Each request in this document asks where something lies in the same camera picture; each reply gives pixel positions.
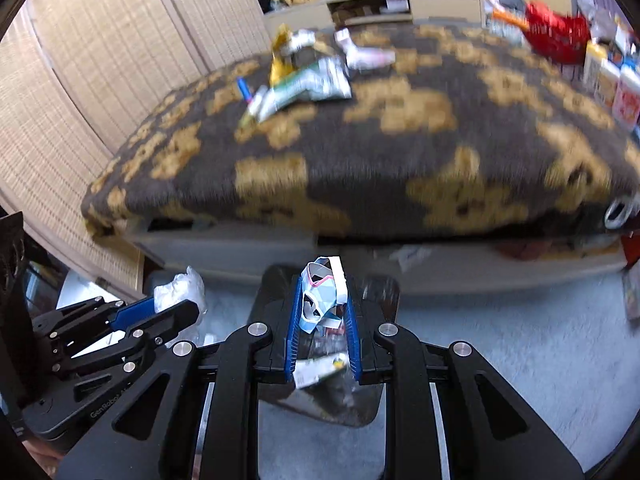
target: floor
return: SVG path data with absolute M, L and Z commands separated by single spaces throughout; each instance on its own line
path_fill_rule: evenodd
M 170 279 L 155 273 L 149 286 Z M 242 326 L 256 290 L 206 280 L 207 332 L 221 340 Z M 500 294 L 403 296 L 398 323 L 434 344 L 472 343 L 585 470 L 611 451 L 640 408 L 640 329 L 625 319 L 619 274 Z M 353 429 L 261 403 L 261 479 L 376 479 L 384 412 L 381 403 L 372 424 Z

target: red plastic bag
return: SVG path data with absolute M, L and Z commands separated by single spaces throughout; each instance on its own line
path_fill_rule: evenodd
M 526 16 L 529 28 L 523 33 L 537 54 L 559 64 L 584 63 L 591 39 L 584 16 L 561 16 L 535 0 L 527 4 Z

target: metal screw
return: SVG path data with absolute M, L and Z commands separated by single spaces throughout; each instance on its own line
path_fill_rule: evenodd
M 464 341 L 459 341 L 453 345 L 453 351 L 460 357 L 471 355 L 471 346 Z
M 383 323 L 378 327 L 378 332 L 386 337 L 391 337 L 398 333 L 398 327 L 393 323 Z
M 193 345 L 188 341 L 180 341 L 174 345 L 174 354 L 178 357 L 184 357 L 185 355 L 189 355 L 193 350 Z
M 264 323 L 251 323 L 251 325 L 249 325 L 249 328 L 247 328 L 249 334 L 255 336 L 266 334 L 267 330 L 268 327 Z

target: blanket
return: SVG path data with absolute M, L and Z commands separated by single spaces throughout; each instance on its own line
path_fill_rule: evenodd
M 239 128 L 236 78 L 266 84 L 268 53 L 171 92 L 89 186 L 88 228 L 142 216 L 384 240 L 541 221 L 548 236 L 594 234 L 610 202 L 638 190 L 628 134 L 545 59 L 481 29 L 351 33 L 396 62 L 352 72 L 348 100 L 299 102 Z

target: white bottle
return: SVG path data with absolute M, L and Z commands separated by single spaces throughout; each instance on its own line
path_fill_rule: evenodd
M 620 82 L 613 101 L 612 115 L 628 131 L 633 131 L 640 116 L 640 76 L 629 66 L 620 71 Z
M 607 109 L 611 110 L 613 99 L 616 98 L 620 69 L 607 59 L 602 60 L 598 85 L 596 86 L 596 99 Z
M 587 54 L 584 58 L 584 71 L 582 73 L 582 84 L 589 94 L 593 95 L 598 83 L 600 65 L 602 60 L 607 59 L 607 49 L 602 45 L 590 41 L 587 43 Z

